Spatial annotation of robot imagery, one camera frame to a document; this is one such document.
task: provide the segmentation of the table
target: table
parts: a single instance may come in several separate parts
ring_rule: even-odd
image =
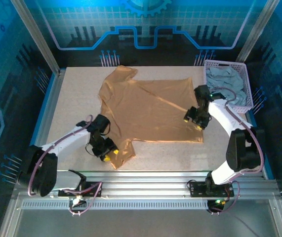
[[[135,79],[185,79],[192,77],[194,86],[203,84],[203,67],[135,67]],[[100,113],[99,89],[103,80],[115,67],[69,67],[66,69],[47,142],[52,142],[72,128],[88,114]],[[213,119],[204,131],[204,143],[146,143],[133,142],[136,157],[118,170],[171,171],[213,170],[225,161],[229,137]],[[58,170],[113,171],[110,163],[78,149],[64,160],[59,159]]]

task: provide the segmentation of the crumpled clothing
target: crumpled clothing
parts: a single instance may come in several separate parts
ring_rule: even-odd
[[[187,110],[197,107],[192,79],[134,80],[136,74],[136,69],[119,66],[99,91],[101,114],[111,123],[107,136],[119,149],[109,153],[115,169],[135,156],[135,140],[203,142],[202,131],[183,121]]]
[[[232,67],[215,68],[210,67],[206,70],[207,86],[212,93],[220,92],[227,100],[234,99],[232,92],[225,89],[216,89],[217,87],[225,87],[236,93],[236,100],[230,102],[232,105],[246,105],[246,93],[244,89],[244,81],[239,73]]]

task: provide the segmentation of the gear graphic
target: gear graphic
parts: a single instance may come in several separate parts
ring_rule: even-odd
[[[171,0],[121,0],[126,10],[144,17],[160,14],[162,9],[167,9],[168,3],[171,3]]]
[[[12,10],[10,0],[0,0],[0,23],[4,24],[10,19]]]

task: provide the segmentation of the beige tabletop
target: beige tabletop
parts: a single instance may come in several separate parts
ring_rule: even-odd
[[[134,67],[135,79],[193,78],[194,86],[202,84],[203,67]],[[67,68],[54,112],[47,142],[52,142],[73,129],[87,115],[100,113],[99,89],[114,67]],[[136,157],[118,170],[213,170],[225,161],[229,137],[215,119],[205,129],[203,144],[133,142]],[[110,163],[89,155],[84,147],[64,160],[59,159],[58,170],[113,171]]]

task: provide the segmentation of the white laundry basket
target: white laundry basket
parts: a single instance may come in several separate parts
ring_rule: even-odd
[[[240,77],[244,81],[244,88],[243,91],[246,94],[246,105],[231,105],[234,111],[237,113],[245,114],[251,108],[254,107],[253,99],[251,97],[251,90],[249,85],[249,78],[247,73],[247,67],[245,63],[236,63],[236,62],[225,62],[225,61],[216,61],[216,60],[205,60],[204,67],[203,67],[203,82],[206,84],[206,70],[210,67],[222,68],[230,66],[234,70],[236,70]]]

